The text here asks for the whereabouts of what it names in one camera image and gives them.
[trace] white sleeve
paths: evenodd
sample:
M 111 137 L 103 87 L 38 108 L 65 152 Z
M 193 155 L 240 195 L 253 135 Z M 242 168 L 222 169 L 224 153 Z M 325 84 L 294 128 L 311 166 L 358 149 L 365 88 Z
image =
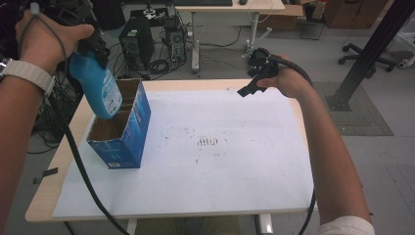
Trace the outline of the white sleeve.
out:
M 374 235 L 375 229 L 366 219 L 343 216 L 325 223 L 318 229 L 319 235 Z

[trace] black handheld device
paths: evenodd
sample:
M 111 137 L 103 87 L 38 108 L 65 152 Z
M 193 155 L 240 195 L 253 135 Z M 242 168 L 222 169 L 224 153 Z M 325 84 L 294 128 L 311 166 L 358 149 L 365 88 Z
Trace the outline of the black handheld device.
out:
M 277 76 L 281 70 L 280 65 L 297 71 L 312 86 L 310 77 L 301 67 L 293 62 L 284 60 L 279 56 L 270 54 L 264 48 L 259 47 L 253 50 L 250 58 L 248 59 L 248 65 L 252 67 L 252 69 L 248 71 L 248 75 L 252 77 L 253 80 L 247 86 L 244 86 L 238 90 L 238 94 L 242 97 L 246 97 L 249 94 L 253 95 L 258 90 L 264 92 L 266 88 L 258 87 L 256 83 L 261 79 Z

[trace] bottle label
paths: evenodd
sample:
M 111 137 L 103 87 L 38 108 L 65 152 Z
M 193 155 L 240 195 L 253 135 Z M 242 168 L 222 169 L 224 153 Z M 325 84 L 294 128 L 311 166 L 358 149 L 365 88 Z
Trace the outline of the bottle label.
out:
M 103 87 L 103 101 L 107 112 L 112 116 L 118 111 L 122 103 L 121 93 L 115 83 L 115 79 L 110 70 L 106 71 Z

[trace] paper sheet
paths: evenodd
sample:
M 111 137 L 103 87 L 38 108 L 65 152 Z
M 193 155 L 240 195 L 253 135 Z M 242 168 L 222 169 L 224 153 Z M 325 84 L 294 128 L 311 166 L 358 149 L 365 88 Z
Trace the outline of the paper sheet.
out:
M 111 214 L 286 212 L 308 207 L 313 189 L 308 152 L 288 99 L 276 89 L 246 98 L 236 90 L 147 96 L 152 116 L 141 168 L 107 169 L 85 136 L 79 147 L 92 184 Z M 53 216 L 97 215 L 102 213 L 72 162 Z

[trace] open box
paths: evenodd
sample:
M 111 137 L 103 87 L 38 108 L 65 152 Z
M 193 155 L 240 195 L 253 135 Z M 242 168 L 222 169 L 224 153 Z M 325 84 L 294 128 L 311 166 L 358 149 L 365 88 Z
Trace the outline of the open box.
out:
M 139 168 L 151 109 L 139 79 L 116 82 L 122 106 L 111 119 L 95 117 L 86 141 L 109 168 Z

